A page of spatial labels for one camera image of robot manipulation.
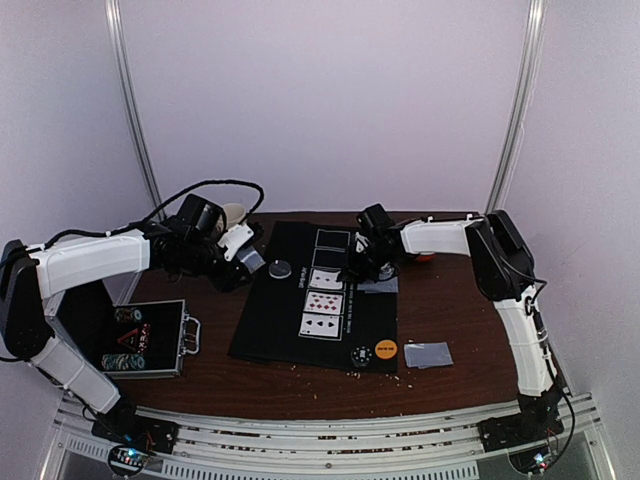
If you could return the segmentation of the grey playing card deck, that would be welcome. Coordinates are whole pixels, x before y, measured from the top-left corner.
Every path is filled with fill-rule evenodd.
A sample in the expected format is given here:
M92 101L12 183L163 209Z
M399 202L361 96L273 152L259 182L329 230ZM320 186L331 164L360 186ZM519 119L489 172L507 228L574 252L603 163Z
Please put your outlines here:
M239 250L237 257L250 274L254 274L265 265L261 254L252 246Z

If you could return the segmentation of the four of diamonds card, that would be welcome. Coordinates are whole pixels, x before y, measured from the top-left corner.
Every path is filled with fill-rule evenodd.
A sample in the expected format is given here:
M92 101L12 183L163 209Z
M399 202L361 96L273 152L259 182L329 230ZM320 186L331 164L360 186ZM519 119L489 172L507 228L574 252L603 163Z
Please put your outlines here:
M327 271L314 268L311 272L309 286L322 290L342 290L344 283L339 279L338 271Z

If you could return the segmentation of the orange big blind button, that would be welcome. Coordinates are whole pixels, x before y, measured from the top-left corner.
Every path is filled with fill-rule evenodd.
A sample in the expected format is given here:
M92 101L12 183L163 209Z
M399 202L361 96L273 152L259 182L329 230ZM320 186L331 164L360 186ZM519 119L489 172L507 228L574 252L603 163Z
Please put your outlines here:
M398 346L395 341L384 339L375 345L374 353L381 360L391 360L397 356Z

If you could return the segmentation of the dark green chip stack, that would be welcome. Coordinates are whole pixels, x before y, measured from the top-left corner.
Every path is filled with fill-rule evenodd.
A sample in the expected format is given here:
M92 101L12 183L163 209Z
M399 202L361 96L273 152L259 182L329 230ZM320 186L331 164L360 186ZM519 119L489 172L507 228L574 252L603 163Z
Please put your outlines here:
M373 351L366 345L355 347L350 353L351 363L355 368L367 367L373 357Z

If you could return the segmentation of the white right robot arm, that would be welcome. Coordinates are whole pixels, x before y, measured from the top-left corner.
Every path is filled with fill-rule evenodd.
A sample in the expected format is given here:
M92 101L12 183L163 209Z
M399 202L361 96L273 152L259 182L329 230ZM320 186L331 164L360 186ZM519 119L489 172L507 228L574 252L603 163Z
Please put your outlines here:
M558 405L564 391L538 306L546 283L535 275L533 255L509 214L494 210L461 220L422 217L397 223L374 204L356 220L342 280L384 281L397 275L402 261L429 254L470 258L476 286L505 328L519 390L517 414L480 423L484 440L502 446L562 433Z

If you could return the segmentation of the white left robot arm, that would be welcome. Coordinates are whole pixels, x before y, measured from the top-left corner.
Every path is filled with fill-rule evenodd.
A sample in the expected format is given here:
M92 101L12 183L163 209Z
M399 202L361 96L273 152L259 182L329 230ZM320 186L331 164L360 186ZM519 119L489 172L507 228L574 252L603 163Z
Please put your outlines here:
M105 286L121 274L163 270L204 277L219 292L249 283L243 254L264 233L242 217L189 194L161 222L141 220L111 232L67 231L39 245L19 240L1 255L1 336L12 360L34 365L77 397L123 444L144 433L116 372L177 372L182 335L177 317L125 313Z

